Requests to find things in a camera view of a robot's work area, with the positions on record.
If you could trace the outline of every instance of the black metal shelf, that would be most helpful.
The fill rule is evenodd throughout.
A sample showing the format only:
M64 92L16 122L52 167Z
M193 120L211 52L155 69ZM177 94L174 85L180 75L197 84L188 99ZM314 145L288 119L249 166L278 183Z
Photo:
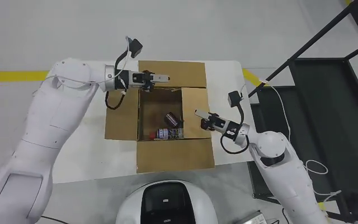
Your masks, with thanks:
M319 193L342 193L335 197L340 214L329 217L351 222L358 220L358 80L349 60L358 49L344 58L298 58L331 28L352 11L353 1L301 49L266 78L272 80L289 66L295 86L275 87L279 92L291 127L291 144L302 161L316 160L325 164L329 173L310 173L314 189ZM258 132L272 130L288 137L288 128L280 100L270 87L262 83L249 94L256 94L260 104L252 105ZM254 162L249 162L254 197L278 203L272 196ZM310 168L322 171L317 164ZM325 196L317 196L322 201Z

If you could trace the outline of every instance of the cardboard box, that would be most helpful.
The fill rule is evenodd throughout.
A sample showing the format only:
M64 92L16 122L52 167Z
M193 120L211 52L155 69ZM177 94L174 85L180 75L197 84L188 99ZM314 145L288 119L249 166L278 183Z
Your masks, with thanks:
M137 173L214 168L211 133L200 128L195 109L209 111L204 63L139 61L139 71L167 74L170 81L153 92L131 88L117 110L107 109L106 139L137 141ZM115 105L120 91L109 94ZM150 140L151 132L169 128L172 112L183 120L184 139Z

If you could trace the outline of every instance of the white cable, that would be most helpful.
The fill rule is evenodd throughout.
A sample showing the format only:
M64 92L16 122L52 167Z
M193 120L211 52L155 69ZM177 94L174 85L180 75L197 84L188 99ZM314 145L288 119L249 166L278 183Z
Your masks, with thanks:
M315 162L315 163L317 163L317 164L320 164L321 166L323 166L323 167L325 168L325 172L317 172L317 171L314 171L314 170L309 169L309 168L308 168L308 163L309 163L309 162ZM307 161L306 161L306 164L305 164L305 167L306 167L306 170L311 171L311 172L313 172L313 173L315 173L315 174L324 175L324 174L327 174L327 173L328 173L328 168L327 168L326 166L324 166L322 163L320 163L320 162L318 162L318 161L316 161L316 160L307 160Z
M54 78L54 77L56 77L56 78L63 78L63 79L65 79L65 80L70 80L70 81L73 81L73 82L79 82L79 83L83 83L83 84L96 84L96 83L98 84L98 83L103 83L103 82L111 81L111 80L115 79L117 76L119 76L120 73L124 70L125 66L127 65L127 61L128 61L128 58L129 58L129 38L128 38L128 36L126 36L126 40L127 40L127 56L126 56L124 65L123 65L122 69L121 69L115 76L113 76L112 78L110 78L109 80L104 80L104 81L100 81L100 82L83 82L83 81L74 80L74 79L71 79L71 78L67 78L67 77L63 77L63 76L57 76L57 75L49 76L49 77L47 77L45 80L47 80L47 79L49 79L49 78ZM125 86L125 83L124 83L123 79L122 79L121 77L119 77L119 78L120 78L121 83L124 85L124 87L127 88L127 87ZM84 86L84 85L83 85L83 86L80 86L80 87L69 87L69 86L65 85L64 83L62 83L62 85L66 86L66 87L68 87L68 88L74 88L74 89L80 89L80 88L82 88L82 87Z
M240 93L242 93L242 90L244 89L245 86L246 86L246 83L242 85L242 87L240 89Z
M266 80L260 80L261 82L263 82L263 83L265 83L265 84L268 84L269 82L268 81L266 81ZM271 86L271 85L268 85L268 86L270 86L276 93L277 93L277 95L279 96L279 99L280 99L280 102L281 102L281 105L282 105L282 110L283 110L283 112L284 112L284 116L285 116L285 120L286 120L286 124L287 124L287 129L289 130L289 142L291 143L291 127L290 127L290 125L289 125L289 121L288 121L288 119L287 119L287 116L286 116L286 111L285 111L285 107L284 107L284 103L283 103L283 101L282 101L282 99L281 99L281 96L280 96L280 94L279 94L279 92L273 87L273 86Z
M264 80L264 81L260 80L260 81L263 82L263 83L268 84L268 81L266 81L266 80ZM290 125L289 125L289 122L288 122L288 119L287 119L287 116L286 116L286 111L285 111L284 103L283 103L283 101L282 101L282 99L281 99L281 96L280 96L279 92L278 92L273 86L271 86L271 85L269 85L269 86L277 93L277 95L278 95L279 98L280 98L281 105L282 105L282 110L284 111L284 115L285 115L285 120L286 120L287 128L288 128L288 130L289 130L289 142L291 143L291 127L290 127ZM320 164L321 166L323 166L323 167L325 168L326 171L325 171L325 172L317 172L317 171L311 170L310 168L308 168L308 163L309 163L309 162L315 162L315 163L317 163L317 164ZM308 171L313 172L313 173L315 173L315 174L320 174L320 175L324 175L324 174L327 174L327 173L328 173L328 168L327 168L326 166L324 166L322 163L320 163L320 162L318 162L318 161L316 161L316 160L307 160L306 163L305 163L305 165L304 165L304 167L306 168L306 172L307 172L308 176L309 176L309 172L308 172ZM340 192L342 192L341 190L338 190L338 191L336 191L336 192L330 192L330 193L328 193L328 194L322 194L322 193L317 193L314 189L313 189L313 191L314 191L314 193L315 193L316 195L328 196L323 202L328 201L328 200L329 200L330 198L332 198L333 196L336 196L337 194L339 194Z

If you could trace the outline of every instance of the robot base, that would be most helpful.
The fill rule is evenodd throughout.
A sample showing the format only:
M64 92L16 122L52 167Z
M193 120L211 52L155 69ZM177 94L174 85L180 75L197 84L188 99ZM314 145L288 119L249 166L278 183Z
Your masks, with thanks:
M218 224L209 196L182 180L147 184L131 193L119 208L116 224Z

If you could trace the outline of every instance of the gray floor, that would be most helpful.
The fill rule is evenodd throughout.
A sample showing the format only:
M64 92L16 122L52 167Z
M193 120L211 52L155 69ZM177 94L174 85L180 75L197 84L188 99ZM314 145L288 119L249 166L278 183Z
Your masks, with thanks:
M2 1L0 71L48 70L66 57L113 60L125 48L124 35L130 35L144 45L138 59L237 60L265 78L343 8L344 0ZM358 48L357 31L351 18L344 19L303 56L345 56ZM352 64L358 68L358 58ZM292 85L288 69L272 84ZM0 83L2 159L21 135L17 127L36 86L37 82ZM247 88L253 86L247 82ZM257 209L269 223L275 218L285 223L280 206L252 199L246 164L57 184L44 215L70 224L114 223L129 193L166 178L202 187L212 198L220 223Z

